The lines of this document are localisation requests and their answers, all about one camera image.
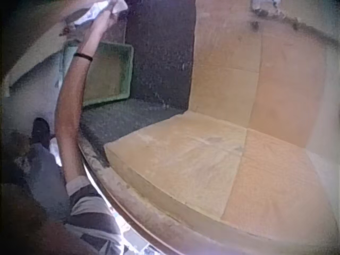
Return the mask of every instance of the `black shoe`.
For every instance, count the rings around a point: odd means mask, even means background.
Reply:
[[[47,121],[43,118],[36,118],[33,122],[31,144],[41,143],[46,149],[49,150],[49,141],[51,133]]]

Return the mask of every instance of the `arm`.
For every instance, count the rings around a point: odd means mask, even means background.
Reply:
[[[93,22],[78,48],[79,53],[94,56],[104,32],[116,21],[116,17],[111,14],[113,5],[111,2]],[[78,148],[78,130],[84,84],[90,63],[85,58],[73,58],[57,102],[55,129],[67,183],[80,175],[86,176]]]

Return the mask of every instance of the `green plastic crate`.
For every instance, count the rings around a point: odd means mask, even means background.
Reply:
[[[69,42],[63,52],[63,77],[70,67],[78,43]],[[87,76],[83,106],[126,99],[130,96],[133,47],[101,42]]]

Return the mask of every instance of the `dark wall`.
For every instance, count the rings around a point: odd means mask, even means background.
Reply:
[[[130,0],[126,43],[134,47],[131,97],[187,109],[195,0]]]

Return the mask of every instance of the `white cloth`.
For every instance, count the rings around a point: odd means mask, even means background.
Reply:
[[[74,24],[75,25],[80,25],[83,24],[84,22],[88,20],[93,20],[95,19],[98,14],[107,7],[109,1],[103,1],[103,2],[97,2],[94,3],[93,6],[85,13],[82,17],[77,19]],[[118,14],[122,11],[125,11],[128,9],[128,5],[124,0],[117,0],[115,6],[112,9],[113,14]]]

